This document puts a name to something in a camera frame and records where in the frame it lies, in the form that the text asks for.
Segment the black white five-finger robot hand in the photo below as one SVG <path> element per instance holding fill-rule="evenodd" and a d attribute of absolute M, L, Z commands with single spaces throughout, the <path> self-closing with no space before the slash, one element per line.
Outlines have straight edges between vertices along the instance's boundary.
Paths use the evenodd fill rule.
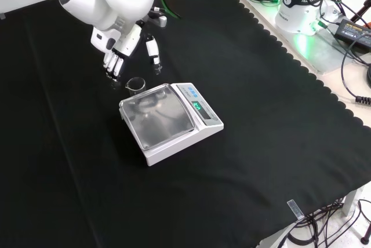
<path fill-rule="evenodd" d="M 118 82 L 125 64 L 142 40 L 145 42 L 155 73 L 157 75 L 161 73 L 162 64 L 157 40 L 143 31 L 143 25 L 142 22 L 135 24 L 128 34 L 122 34 L 114 28 L 107 31 L 100 31 L 96 27 L 93 29 L 90 42 L 97 50 L 104 53 L 103 68 L 106 76 L 114 82 Z"/>

